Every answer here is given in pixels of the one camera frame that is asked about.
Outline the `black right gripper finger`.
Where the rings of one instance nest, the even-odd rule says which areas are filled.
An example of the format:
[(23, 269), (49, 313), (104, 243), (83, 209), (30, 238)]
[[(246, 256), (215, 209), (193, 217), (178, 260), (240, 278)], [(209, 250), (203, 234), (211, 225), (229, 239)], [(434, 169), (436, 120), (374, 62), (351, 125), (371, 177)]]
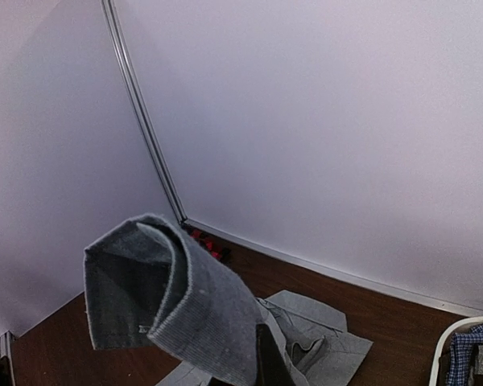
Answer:
[(258, 374), (257, 386), (294, 386), (287, 366), (279, 351), (270, 328), (266, 324), (256, 326)]

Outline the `grey long sleeve shirt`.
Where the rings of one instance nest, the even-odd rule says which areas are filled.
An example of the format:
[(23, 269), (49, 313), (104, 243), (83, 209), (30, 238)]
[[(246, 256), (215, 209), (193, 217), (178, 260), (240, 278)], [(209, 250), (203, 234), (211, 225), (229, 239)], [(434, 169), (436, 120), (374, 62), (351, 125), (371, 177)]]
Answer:
[(346, 385), (372, 343), (345, 315), (287, 290), (268, 298), (161, 216), (126, 220), (85, 250), (97, 350), (155, 346), (180, 360), (166, 385), (256, 385), (266, 324), (295, 385)]

